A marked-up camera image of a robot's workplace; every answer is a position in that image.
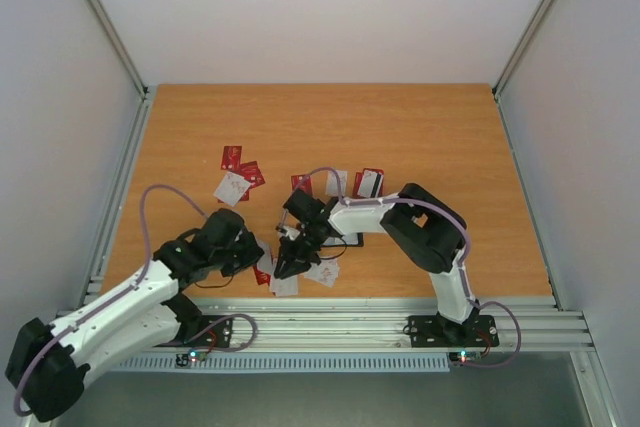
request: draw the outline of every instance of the metal frame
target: metal frame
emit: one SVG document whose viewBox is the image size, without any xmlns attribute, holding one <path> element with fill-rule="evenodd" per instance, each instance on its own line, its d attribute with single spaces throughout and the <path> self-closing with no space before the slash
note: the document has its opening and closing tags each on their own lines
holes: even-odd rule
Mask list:
<svg viewBox="0 0 640 427">
<path fill-rule="evenodd" d="M 93 11 L 93 13 L 95 14 L 96 19 L 98 20 L 98 23 L 104 30 L 104 33 L 106 34 L 107 38 L 111 42 L 111 45 L 115 49 L 116 54 L 118 55 L 118 57 L 120 58 L 120 61 L 122 62 L 122 65 L 129 73 L 129 77 L 131 77 L 131 81 L 133 82 L 133 85 L 135 86 L 136 90 L 140 94 L 140 98 L 144 99 L 144 96 L 147 93 L 147 88 L 144 85 L 144 82 L 142 81 L 142 78 L 140 77 L 140 74 L 138 73 L 138 69 L 136 69 L 136 66 L 133 63 L 133 60 L 131 60 L 131 57 L 129 56 L 127 49 L 122 43 L 122 40 L 118 35 L 118 32 L 116 31 L 115 27 L 111 23 L 111 19 L 109 18 L 107 11 L 102 5 L 102 2 L 100 0 L 86 0 L 86 1 L 89 4 L 89 7 L 91 7 L 91 10 Z"/>
<path fill-rule="evenodd" d="M 536 216 L 533 212 L 533 206 L 531 204 L 531 199 L 529 197 L 529 193 L 527 191 L 527 185 L 524 182 L 524 177 L 522 176 L 522 170 L 520 169 L 520 163 L 518 162 L 518 156 L 516 154 L 515 149 L 513 148 L 513 142 L 511 141 L 511 134 L 509 134 L 509 126 L 507 124 L 507 120 L 504 116 L 504 112 L 502 110 L 502 105 L 500 104 L 500 95 L 496 94 L 496 107 L 498 109 L 498 113 L 500 114 L 500 121 L 502 123 L 502 129 L 504 130 L 504 134 L 507 138 L 507 144 L 509 145 L 509 151 L 511 152 L 511 158 L 513 159 L 513 165 L 515 166 L 516 173 L 518 174 L 518 181 L 520 182 L 520 188 L 522 189 L 522 194 L 524 195 L 525 203 L 527 204 L 527 210 L 529 211 L 529 218 L 531 219 L 531 224 L 533 225 L 533 231 L 536 235 L 536 240 L 538 242 L 538 248 L 540 249 L 540 254 L 542 255 L 542 262 L 544 263 L 544 267 L 547 271 L 547 276 L 549 277 L 549 282 L 551 283 L 551 290 L 556 299 L 559 308 L 563 308 L 563 302 L 568 298 L 561 283 L 557 281 L 557 277 L 551 268 L 551 263 L 549 262 L 549 258 L 547 256 L 547 252 L 544 248 L 544 243 L 542 242 L 542 237 L 540 235 L 540 229 L 538 227 L 538 223 L 536 221 Z"/>
<path fill-rule="evenodd" d="M 531 41 L 538 32 L 538 29 L 542 25 L 542 22 L 546 18 L 547 14 L 549 13 L 549 9 L 551 9 L 554 2 L 555 0 L 540 0 L 540 2 L 538 3 L 536 10 L 531 17 L 531 20 L 529 20 L 527 27 L 518 40 L 516 48 L 507 61 L 507 65 L 505 65 L 502 73 L 500 74 L 500 77 L 498 78 L 498 81 L 496 82 L 495 87 L 493 88 L 494 94 L 499 95 L 504 90 L 507 82 L 509 82 L 509 79 L 511 78 L 511 75 L 520 63 L 520 59 L 522 59 L 525 52 L 527 51 L 527 48 L 531 44 Z"/>
<path fill-rule="evenodd" d="M 509 130 L 505 124 L 500 108 L 500 94 L 504 90 L 511 75 L 517 68 L 520 59 L 526 53 L 536 32 L 544 21 L 555 0 L 541 0 L 529 21 L 516 48 L 510 56 L 493 91 L 500 111 L 503 127 L 507 135 L 514 164 L 522 185 L 530 217 L 542 250 L 547 272 L 558 302 L 566 299 L 554 281 L 547 256 L 540 242 L 540 235 L 535 224 L 535 217 L 523 183 L 518 161 L 513 151 Z M 103 214 L 103 221 L 98 232 L 90 263 L 90 277 L 86 289 L 82 293 L 82 301 L 78 305 L 95 299 L 100 292 L 107 260 L 115 239 L 116 228 L 122 213 L 123 202 L 134 171 L 135 162 L 143 138 L 144 129 L 149 119 L 155 89 L 149 91 L 144 85 L 138 70 L 131 60 L 120 36 L 113 26 L 100 0 L 87 0 L 105 35 L 113 45 L 118 57 L 127 70 L 131 80 L 141 96 L 133 121 L 129 139 L 121 156 L 117 174 L 111 186 L 109 200 Z M 587 410 L 593 425 L 620 425 L 617 411 L 604 377 L 602 366 L 593 346 L 588 326 L 581 312 L 567 312 L 557 308 L 552 297 L 512 297 L 500 299 L 511 307 L 519 318 L 523 329 L 523 351 L 549 352 L 568 351 L 571 353 L 576 378 L 580 386 Z M 324 355 L 327 352 L 344 355 L 361 354 L 363 358 L 372 356 L 399 356 L 420 354 L 409 346 L 408 338 L 402 334 L 402 327 L 409 314 L 429 314 L 435 312 L 435 299 L 198 299 L 196 302 L 206 313 L 242 311 L 255 316 L 261 327 L 260 337 L 251 349 L 258 355 L 271 355 L 274 352 L 288 352 L 293 355 Z M 515 331 L 511 320 L 499 310 L 491 310 L 495 315 L 497 326 L 501 332 L 503 345 L 495 350 L 509 352 L 513 349 Z M 234 328 L 234 342 L 246 340 L 249 331 L 242 322 Z M 429 355 L 439 355 L 434 349 Z M 440 349 L 441 354 L 447 349 Z M 130 367 L 158 370 L 158 362 L 153 356 L 165 356 L 166 349 L 141 354 L 140 362 L 133 359 Z M 22 425 L 48 425 L 53 427 L 55 421 L 40 424 L 32 416 L 26 418 Z"/>
<path fill-rule="evenodd" d="M 97 292 L 99 292 L 100 287 L 96 286 L 96 280 L 102 279 L 107 269 L 107 262 L 111 255 L 115 233 L 122 216 L 124 201 L 129 190 L 136 160 L 138 159 L 155 94 L 155 87 L 148 89 L 144 99 L 138 105 L 136 115 L 129 129 L 127 142 L 118 161 L 118 167 L 109 190 L 109 198 L 102 213 L 100 228 L 91 249 L 88 278 L 84 284 L 85 289 L 75 303 L 77 306 L 82 305 L 88 292 L 96 292 L 92 289 L 98 288 Z"/>
</svg>

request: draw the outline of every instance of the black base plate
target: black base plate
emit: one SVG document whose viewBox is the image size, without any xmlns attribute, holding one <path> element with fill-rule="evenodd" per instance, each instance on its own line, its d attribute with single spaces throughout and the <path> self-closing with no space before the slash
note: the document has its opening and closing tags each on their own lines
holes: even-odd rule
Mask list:
<svg viewBox="0 0 640 427">
<path fill-rule="evenodd" d="M 438 335 L 439 324 L 435 315 L 412 315 L 409 323 L 404 328 L 404 333 L 411 339 L 411 347 L 486 347 L 487 343 L 479 336 L 471 336 L 464 345 L 451 345 L 441 335 Z M 485 334 L 491 347 L 500 345 L 498 333 L 495 330 L 496 321 L 492 315 L 478 315 L 474 324 L 474 330 Z"/>
<path fill-rule="evenodd" d="M 196 332 L 200 332 L 207 325 L 215 322 L 216 320 L 222 318 L 222 315 L 203 315 L 200 319 L 200 325 Z M 229 347 L 229 343 L 231 342 L 231 335 L 233 334 L 233 319 L 226 320 L 218 325 L 216 325 L 213 329 L 213 333 L 216 336 L 216 347 L 227 348 Z M 189 342 L 188 344 L 184 344 L 185 347 L 195 348 L 195 347 L 209 347 L 211 345 L 211 335 L 204 334 L 195 339 L 193 342 Z"/>
</svg>

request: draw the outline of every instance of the scattered card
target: scattered card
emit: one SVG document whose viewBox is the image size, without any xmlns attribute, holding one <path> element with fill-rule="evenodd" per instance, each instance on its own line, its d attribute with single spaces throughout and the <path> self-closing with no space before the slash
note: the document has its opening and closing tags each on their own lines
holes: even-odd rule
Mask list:
<svg viewBox="0 0 640 427">
<path fill-rule="evenodd" d="M 247 190 L 242 197 L 240 197 L 240 200 L 238 202 L 246 202 L 247 200 L 249 200 L 249 192 L 251 191 L 251 187 L 249 187 L 249 190 Z M 219 204 L 224 204 L 224 201 L 218 199 L 218 203 Z"/>
<path fill-rule="evenodd" d="M 253 273 L 256 276 L 256 282 L 258 285 L 268 284 L 271 282 L 271 276 L 269 274 L 265 274 L 264 272 L 260 272 L 256 266 L 253 266 Z"/>
<path fill-rule="evenodd" d="M 319 284 L 333 287 L 338 275 L 340 267 L 336 259 L 323 260 L 319 264 L 312 264 L 311 268 L 304 273 L 304 278 L 318 282 Z"/>
<path fill-rule="evenodd" d="M 346 170 L 336 170 L 338 173 L 338 177 L 340 177 L 340 191 L 342 195 L 345 195 L 347 191 L 347 175 L 348 172 Z M 336 176 L 333 175 L 333 172 L 327 172 L 327 195 L 335 196 L 338 195 L 338 182 L 336 181 Z"/>
<path fill-rule="evenodd" d="M 351 193 L 351 197 L 354 199 L 361 199 L 358 195 L 358 189 L 360 188 L 360 182 L 362 182 L 362 172 L 356 172 L 356 178 L 353 181 L 353 192 Z"/>
<path fill-rule="evenodd" d="M 249 190 L 249 187 L 251 187 L 251 183 L 246 181 L 244 177 L 227 172 L 213 195 L 233 207 Z"/>
<path fill-rule="evenodd" d="M 288 279 L 276 279 L 275 277 L 271 277 L 269 292 L 276 294 L 276 297 L 298 295 L 298 276 L 294 275 Z"/>
<path fill-rule="evenodd" d="M 257 240 L 258 245 L 264 250 L 264 255 L 260 257 L 256 267 L 260 272 L 263 272 L 268 275 L 273 275 L 273 272 L 276 270 L 276 266 L 273 263 L 273 258 L 271 257 L 271 247 L 266 242 L 261 240 Z"/>
<path fill-rule="evenodd" d="M 362 172 L 362 180 L 358 187 L 358 195 L 360 197 L 372 198 L 378 197 L 380 186 L 382 185 L 382 174 L 373 170 L 364 170 Z"/>
<path fill-rule="evenodd" d="M 222 150 L 222 170 L 238 170 L 240 168 L 240 156 L 242 155 L 241 145 L 225 145 Z"/>
<path fill-rule="evenodd" d="M 238 172 L 236 173 L 242 175 L 246 180 L 251 182 L 252 189 L 267 183 L 264 180 L 264 176 L 262 175 L 260 168 L 258 167 L 258 162 L 255 160 L 240 164 Z"/>
<path fill-rule="evenodd" d="M 298 183 L 300 183 L 300 181 L 304 179 L 304 177 L 305 177 L 304 175 L 292 175 L 291 190 L 295 190 L 296 185 L 298 185 Z M 307 177 L 305 181 L 302 184 L 300 184 L 300 187 L 298 188 L 309 195 L 313 195 L 313 187 L 311 187 L 311 177 Z"/>
</svg>

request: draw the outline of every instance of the floor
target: floor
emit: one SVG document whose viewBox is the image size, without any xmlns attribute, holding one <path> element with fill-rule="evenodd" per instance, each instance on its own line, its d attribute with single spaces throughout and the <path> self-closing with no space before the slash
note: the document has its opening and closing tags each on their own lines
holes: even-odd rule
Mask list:
<svg viewBox="0 0 640 427">
<path fill-rule="evenodd" d="M 488 85 L 163 85 L 158 88 L 124 205 L 104 289 L 144 260 L 138 202 L 145 187 L 180 188 L 206 211 L 225 145 L 241 145 L 266 184 L 235 207 L 258 238 L 277 252 L 274 230 L 292 175 L 329 165 L 349 172 L 385 171 L 384 193 L 422 185 L 468 223 L 468 275 L 479 296 L 549 295 L 548 277 Z M 326 200 L 326 176 L 313 180 Z M 153 248 L 202 224 L 177 196 L 154 192 L 147 203 Z M 339 259 L 333 288 L 300 279 L 302 297 L 428 297 L 426 273 L 385 235 Z M 218 273 L 210 284 L 221 282 Z M 191 287 L 191 296 L 268 297 L 251 269 L 224 289 Z"/>
<path fill-rule="evenodd" d="M 578 427 L 568 354 L 439 374 L 109 373 L 55 427 Z"/>
</svg>

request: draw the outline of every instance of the black bracket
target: black bracket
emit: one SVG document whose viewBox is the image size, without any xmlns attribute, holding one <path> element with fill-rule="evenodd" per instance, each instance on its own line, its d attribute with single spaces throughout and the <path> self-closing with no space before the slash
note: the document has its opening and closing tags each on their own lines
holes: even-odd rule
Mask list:
<svg viewBox="0 0 640 427">
<path fill-rule="evenodd" d="M 216 320 L 221 319 L 222 317 L 222 315 L 203 315 L 199 319 L 198 327 L 194 330 L 196 332 L 201 332 L 207 325 L 214 323 Z M 213 335 L 216 336 L 215 347 L 220 347 L 223 349 L 228 348 L 231 343 L 231 336 L 233 335 L 233 319 L 227 319 L 224 322 L 221 322 L 220 324 L 214 326 L 211 329 L 211 332 L 213 332 Z M 180 339 L 180 334 L 174 340 L 182 340 Z M 212 340 L 212 335 L 207 332 L 206 334 L 203 334 L 197 339 L 193 340 L 193 342 L 187 342 L 186 344 L 183 344 L 183 346 L 186 348 L 209 347 Z"/>
<path fill-rule="evenodd" d="M 409 336 L 411 347 L 487 347 L 487 341 L 477 332 L 482 333 L 491 347 L 500 345 L 496 321 L 492 315 L 478 315 L 473 321 L 472 333 L 460 345 L 452 345 L 442 334 L 442 327 L 436 315 L 412 315 L 408 318 L 403 333 Z"/>
</svg>

